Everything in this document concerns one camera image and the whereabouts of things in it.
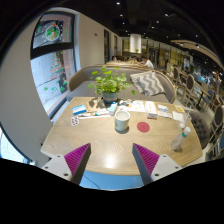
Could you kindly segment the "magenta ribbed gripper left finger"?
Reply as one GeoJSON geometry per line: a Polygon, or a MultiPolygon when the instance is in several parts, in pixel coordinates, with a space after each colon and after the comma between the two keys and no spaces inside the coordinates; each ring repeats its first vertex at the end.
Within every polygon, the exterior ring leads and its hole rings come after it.
{"type": "Polygon", "coordinates": [[[72,173],[71,181],[79,185],[91,154],[91,144],[87,143],[64,156],[72,173]]]}

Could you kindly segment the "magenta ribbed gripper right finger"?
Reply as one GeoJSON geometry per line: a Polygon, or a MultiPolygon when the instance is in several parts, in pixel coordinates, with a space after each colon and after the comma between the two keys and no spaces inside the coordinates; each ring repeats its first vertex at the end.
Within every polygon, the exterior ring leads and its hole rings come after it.
{"type": "Polygon", "coordinates": [[[133,144],[132,154],[138,166],[143,184],[148,185],[152,183],[151,175],[159,160],[159,155],[136,143],[133,144]]]}

